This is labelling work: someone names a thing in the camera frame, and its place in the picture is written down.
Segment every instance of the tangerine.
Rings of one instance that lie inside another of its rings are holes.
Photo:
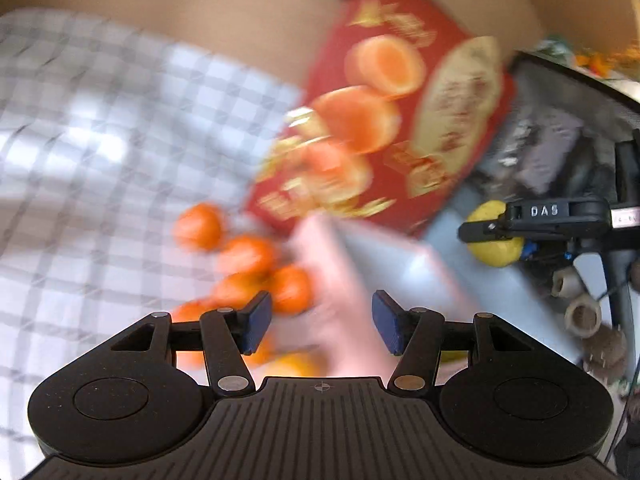
[[[322,375],[321,367],[307,352],[288,354],[265,366],[265,376],[319,377]]]
[[[218,270],[225,274],[245,272],[265,275],[277,261],[276,247],[267,238],[240,235],[229,240],[218,255]]]
[[[269,286],[275,314],[292,316],[308,309],[313,301],[311,278],[302,267],[289,265],[276,270]]]
[[[178,370],[204,368],[204,352],[176,352],[175,367]]]
[[[187,209],[177,219],[174,237],[190,251],[212,251],[222,240],[223,215],[213,204],[202,202]]]
[[[211,289],[210,299],[216,307],[229,306],[240,310],[263,288],[262,280],[254,274],[237,272],[217,282]]]
[[[171,319],[174,323],[198,321],[202,314],[213,310],[215,307],[216,305],[209,298],[187,301],[171,313]]]

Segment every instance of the metal screw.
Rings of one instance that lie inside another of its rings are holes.
[[[400,388],[401,390],[415,391],[423,389],[426,383],[422,377],[418,377],[417,375],[401,375],[396,377],[394,384],[396,388]]]
[[[247,378],[240,375],[228,375],[218,381],[218,387],[226,392],[239,392],[249,385]]]

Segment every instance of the cable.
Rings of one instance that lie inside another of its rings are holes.
[[[600,303],[602,300],[604,300],[605,298],[608,298],[611,294],[613,294],[614,292],[619,291],[622,287],[624,287],[625,285],[629,284],[629,280],[625,280],[622,283],[619,283],[615,286],[612,286],[610,289],[606,290],[605,292],[603,292],[601,295],[599,295],[599,297],[596,298],[596,301],[598,303]]]
[[[609,446],[609,450],[607,451],[607,457],[604,459],[604,465],[607,465],[609,463],[609,460],[611,460],[611,455],[613,454],[613,448],[618,442],[620,431],[622,431],[622,425],[626,419],[626,414],[629,411],[629,399],[634,394],[634,388],[636,387],[636,382],[638,381],[639,373],[640,373],[640,356],[638,356],[638,361],[636,362],[636,371],[634,372],[634,378],[631,379],[631,384],[629,384],[629,394],[628,396],[626,396],[625,407],[622,409],[622,415],[620,415],[620,421],[618,422],[616,433],[614,434],[613,440],[611,441],[611,446]]]

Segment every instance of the crosshair mark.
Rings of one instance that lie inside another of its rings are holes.
[[[331,388],[333,388],[333,386],[329,386],[325,382],[314,384],[313,386],[313,389],[320,392],[321,394],[324,394],[325,392],[329,391]]]

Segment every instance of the yellow object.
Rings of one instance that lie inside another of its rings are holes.
[[[264,375],[272,377],[322,377],[318,362],[306,352],[288,354],[268,363]]]
[[[576,54],[575,55],[575,63],[577,66],[588,66],[591,58],[586,56],[585,54]]]
[[[440,352],[440,364],[453,363],[455,361],[462,361],[462,359],[468,359],[469,352],[466,350],[443,350]]]
[[[466,219],[467,222],[481,222],[497,219],[507,209],[500,200],[489,200],[483,203]],[[496,240],[493,242],[476,242],[466,245],[469,251],[482,263],[491,267],[506,267],[517,262],[522,254],[524,238]]]

